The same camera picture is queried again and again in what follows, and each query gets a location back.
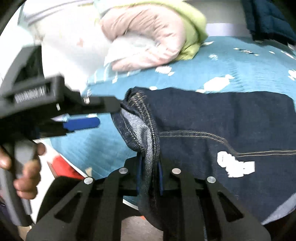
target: quilted fabric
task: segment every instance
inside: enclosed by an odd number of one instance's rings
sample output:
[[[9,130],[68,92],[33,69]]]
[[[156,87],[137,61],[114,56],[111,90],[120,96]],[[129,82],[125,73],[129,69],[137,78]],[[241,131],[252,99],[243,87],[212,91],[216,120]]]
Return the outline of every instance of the quilted fabric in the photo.
[[[137,54],[130,54],[113,62],[112,70],[118,72],[147,69],[169,63],[176,59],[186,41],[182,19],[173,10],[160,5],[115,7],[104,15],[100,25],[110,41],[119,41],[118,36],[123,38],[126,33],[132,32],[149,36],[157,43]]]
[[[270,91],[296,100],[296,57],[287,46],[257,45],[249,38],[209,37],[192,60],[170,64],[169,71],[148,69],[137,75],[90,85],[93,95],[123,99],[135,86],[207,91],[209,80],[225,81],[221,92]],[[81,170],[92,167],[93,177],[107,176],[136,155],[124,143],[109,114],[100,115],[97,129],[51,139],[53,147]]]
[[[294,44],[296,34],[271,0],[242,0],[247,28],[263,38]]]
[[[99,0],[95,5],[100,13],[105,12],[111,7],[136,6],[143,4],[162,5],[174,10],[182,19],[186,30],[186,42],[181,49],[176,60],[192,59],[200,48],[200,44],[206,40],[206,23],[205,16],[190,4],[179,0]]]

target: floor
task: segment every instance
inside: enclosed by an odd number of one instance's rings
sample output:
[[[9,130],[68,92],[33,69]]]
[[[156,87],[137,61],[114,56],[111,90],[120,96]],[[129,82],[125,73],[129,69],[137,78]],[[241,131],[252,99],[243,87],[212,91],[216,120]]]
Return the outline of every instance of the floor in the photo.
[[[249,32],[246,29],[246,22],[244,18],[244,12],[240,0],[188,0],[188,3],[198,8],[207,17],[208,25],[207,32],[210,36],[249,36]],[[79,21],[90,21],[91,16],[86,13],[81,13],[79,18],[77,14],[64,15],[60,14],[48,17],[43,22],[43,28],[39,29],[40,32],[44,29],[48,29],[48,26],[57,26],[61,29],[68,29],[68,33],[72,35],[72,42],[62,42],[54,40],[55,34],[59,34],[59,31],[55,31],[55,28],[51,28],[52,34],[45,40],[47,43],[43,46],[43,66],[46,76],[62,73],[66,82],[73,89],[83,89],[84,82],[82,79],[87,79],[89,73],[94,72],[97,64],[101,64],[106,54],[107,45],[105,39],[102,38],[100,33],[93,38],[97,41],[100,39],[99,48],[94,49],[89,44],[89,50],[87,53],[83,53],[76,48],[76,43],[79,40],[79,29],[85,30],[85,25],[79,24]],[[1,78],[4,78],[11,63],[16,57],[17,53],[24,45],[31,45],[34,43],[34,39],[28,36],[24,30],[17,27],[18,13],[16,13],[9,25],[6,27],[3,34],[0,36],[0,52],[5,58],[0,59],[0,82]],[[91,62],[90,59],[94,59],[94,51],[101,57],[97,59],[97,62]],[[32,200],[33,206],[33,219],[36,219],[39,206],[42,199],[53,181],[54,177],[50,172],[47,165],[47,159],[50,156],[55,155],[54,150],[48,148],[48,153],[41,158],[42,171],[41,182],[38,185],[39,195],[35,200]],[[162,232],[154,228],[146,220],[140,217],[130,217],[122,223],[122,239],[124,241],[148,241],[148,240],[162,240]]]

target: silver rivet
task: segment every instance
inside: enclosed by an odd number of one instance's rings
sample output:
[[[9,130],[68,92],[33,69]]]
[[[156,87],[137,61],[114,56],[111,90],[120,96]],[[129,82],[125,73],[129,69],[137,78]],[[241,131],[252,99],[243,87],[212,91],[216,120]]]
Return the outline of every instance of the silver rivet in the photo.
[[[207,181],[208,181],[209,183],[215,183],[215,182],[216,182],[216,178],[214,178],[214,177],[208,177],[208,178],[207,178]]]
[[[84,183],[87,184],[87,185],[91,184],[92,182],[93,182],[93,179],[91,177],[87,177],[87,178],[84,179]]]
[[[86,104],[89,104],[89,103],[90,103],[90,99],[89,99],[89,97],[87,97],[87,98],[83,98],[83,101],[84,101],[84,103],[86,103]]]
[[[173,173],[173,174],[180,174],[180,173],[181,173],[181,170],[180,170],[179,168],[174,168],[174,169],[172,170],[172,173]]]
[[[122,167],[122,168],[119,169],[119,172],[120,172],[121,174],[126,174],[126,173],[128,172],[128,169],[125,168],[125,167]]]

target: human hand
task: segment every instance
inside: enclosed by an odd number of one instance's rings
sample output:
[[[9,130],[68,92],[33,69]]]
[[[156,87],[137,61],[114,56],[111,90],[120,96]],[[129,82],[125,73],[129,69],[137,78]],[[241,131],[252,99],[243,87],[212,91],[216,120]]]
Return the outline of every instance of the human hand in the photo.
[[[42,143],[37,145],[37,154],[43,155],[46,152]],[[0,148],[0,168],[9,170],[11,168],[10,157]],[[27,162],[23,168],[23,176],[14,180],[13,185],[17,190],[20,198],[34,199],[37,195],[37,185],[40,182],[41,165],[40,160],[36,156],[34,160]]]

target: white cloud print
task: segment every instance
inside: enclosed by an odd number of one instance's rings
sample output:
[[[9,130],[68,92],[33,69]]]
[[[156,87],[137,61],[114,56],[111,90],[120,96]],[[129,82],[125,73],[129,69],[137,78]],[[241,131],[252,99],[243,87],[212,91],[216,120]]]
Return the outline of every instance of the white cloud print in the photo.
[[[291,80],[295,81],[295,79],[296,79],[296,71],[295,70],[289,70],[288,73],[289,73],[289,76],[288,77]]]

